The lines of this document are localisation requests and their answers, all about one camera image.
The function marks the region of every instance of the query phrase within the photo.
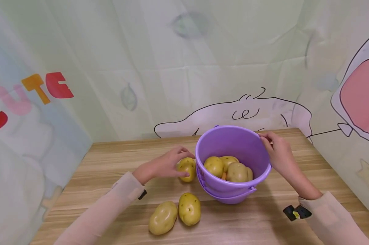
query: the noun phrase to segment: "yellow potato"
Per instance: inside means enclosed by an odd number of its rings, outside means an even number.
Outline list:
[[[212,175],[221,178],[224,170],[224,164],[219,157],[209,157],[204,164],[207,171]]]
[[[223,157],[220,157],[220,159],[224,163],[224,170],[223,170],[224,172],[228,171],[229,164],[233,162],[239,162],[239,160],[236,157],[232,157],[232,156],[223,156]]]
[[[195,168],[195,160],[191,157],[186,157],[180,160],[179,164],[191,163],[191,165]]]
[[[179,198],[179,217],[185,225],[192,226],[201,219],[201,203],[191,193],[184,193]]]
[[[171,201],[160,204],[149,219],[149,230],[154,235],[162,235],[172,229],[178,216],[178,209]]]
[[[188,162],[182,162],[180,161],[179,165],[176,166],[177,171],[180,172],[188,172],[190,173],[190,176],[188,177],[180,177],[180,180],[184,182],[191,182],[195,178],[195,165],[192,165],[192,163]]]
[[[227,171],[227,181],[231,182],[247,182],[248,170],[243,163],[231,163]]]
[[[251,181],[254,179],[254,173],[252,172],[251,168],[247,167],[247,173],[248,173],[248,181]]]

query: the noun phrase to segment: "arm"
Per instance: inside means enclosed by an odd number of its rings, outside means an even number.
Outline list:
[[[156,177],[186,177],[187,172],[178,172],[176,163],[182,158],[195,158],[184,147],[175,147],[166,154],[140,165],[133,173],[127,172],[111,190],[98,199],[76,221],[73,222],[55,245],[92,245],[105,230],[144,191],[144,185]]]
[[[369,245],[369,239],[337,199],[329,192],[322,194],[303,174],[285,139],[273,132],[259,136],[272,166],[298,193],[301,206],[312,213],[305,220],[325,245]]]

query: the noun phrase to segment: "sleeve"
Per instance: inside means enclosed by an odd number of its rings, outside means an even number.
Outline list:
[[[369,245],[350,213],[330,192],[312,201],[299,197],[299,202],[312,213],[305,220],[325,245]]]
[[[94,244],[116,217],[141,196],[144,189],[133,174],[127,172],[108,193],[79,216],[54,245]]]

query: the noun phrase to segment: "table surface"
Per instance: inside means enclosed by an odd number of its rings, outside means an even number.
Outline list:
[[[287,139],[301,170],[321,191],[330,191],[352,214],[369,237],[369,212],[337,173],[298,129],[276,130]],[[49,212],[31,245],[53,244],[89,206],[104,195],[118,178],[142,163],[182,145],[191,152],[199,136],[93,144]],[[305,220],[290,222],[282,213],[298,205],[297,194],[275,170],[257,186],[257,191],[234,206],[209,196],[197,180],[154,179],[146,184],[148,194],[120,214],[98,244],[322,244]],[[149,217],[158,204],[178,202],[190,192],[201,201],[201,221],[186,227],[177,219],[170,232],[148,232]]]

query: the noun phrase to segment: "black wristband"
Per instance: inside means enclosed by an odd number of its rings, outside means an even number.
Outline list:
[[[293,208],[292,205],[289,205],[282,211],[288,217],[288,219],[290,219],[290,221],[294,221],[296,219],[306,219],[312,215],[308,209],[301,205],[298,205],[296,208]]]
[[[147,194],[146,190],[139,196],[138,200],[141,200]]]

